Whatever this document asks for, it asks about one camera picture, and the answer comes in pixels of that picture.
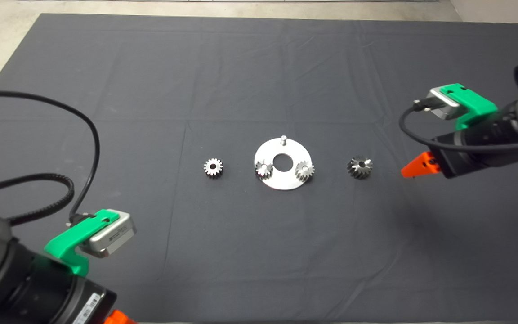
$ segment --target black tablecloth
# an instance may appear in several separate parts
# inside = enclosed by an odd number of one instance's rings
[[[138,233],[90,278],[136,320],[518,320],[518,164],[454,180],[404,179],[426,148],[397,118],[461,82],[499,106],[518,96],[518,25],[43,14],[0,90],[84,111],[101,162],[82,210],[130,212]],[[424,135],[452,122],[417,114]],[[287,135],[312,182],[275,191],[253,155]],[[372,158],[367,180],[346,164]],[[203,162],[220,158],[209,180]],[[0,99],[0,180],[59,172],[80,189],[84,123]],[[0,192],[0,215],[57,199],[33,183]],[[41,251],[67,210],[14,228]]]

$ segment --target gear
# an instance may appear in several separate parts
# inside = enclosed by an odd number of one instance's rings
[[[223,173],[223,164],[218,158],[210,158],[203,164],[203,171],[209,178],[215,179]]]
[[[273,164],[266,164],[265,160],[257,161],[255,174],[259,179],[268,179],[273,174]]]
[[[315,166],[311,162],[299,162],[295,168],[295,176],[300,181],[306,182],[315,174]]]
[[[347,164],[347,170],[355,179],[365,179],[373,171],[373,164],[366,157],[356,156]]]

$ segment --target dark metal gear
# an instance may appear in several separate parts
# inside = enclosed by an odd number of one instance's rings
[[[218,158],[210,158],[203,164],[203,171],[211,178],[218,178],[223,173],[223,164]]]
[[[347,164],[347,170],[355,179],[365,179],[371,175],[373,164],[366,157],[356,156]]]
[[[315,166],[311,162],[299,162],[295,168],[295,176],[297,179],[305,182],[315,174]]]
[[[255,164],[255,175],[259,179],[268,179],[273,174],[273,164],[266,164],[265,160]]]

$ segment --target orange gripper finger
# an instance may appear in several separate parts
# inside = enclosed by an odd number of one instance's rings
[[[137,324],[119,310],[114,310],[103,324]]]
[[[423,152],[413,161],[409,162],[405,168],[401,169],[401,174],[405,178],[413,178],[414,176],[436,174],[441,170],[437,164],[433,153]]]

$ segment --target metal plate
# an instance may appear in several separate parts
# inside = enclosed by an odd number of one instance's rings
[[[286,154],[293,161],[293,166],[289,171],[278,170],[273,166],[273,175],[268,179],[261,179],[267,186],[277,190],[291,190],[300,187],[305,182],[297,179],[295,168],[299,162],[310,162],[311,156],[307,149],[293,139],[282,136],[273,138],[259,146],[253,160],[253,168],[257,161],[265,160],[266,164],[273,164],[274,158],[279,154]]]

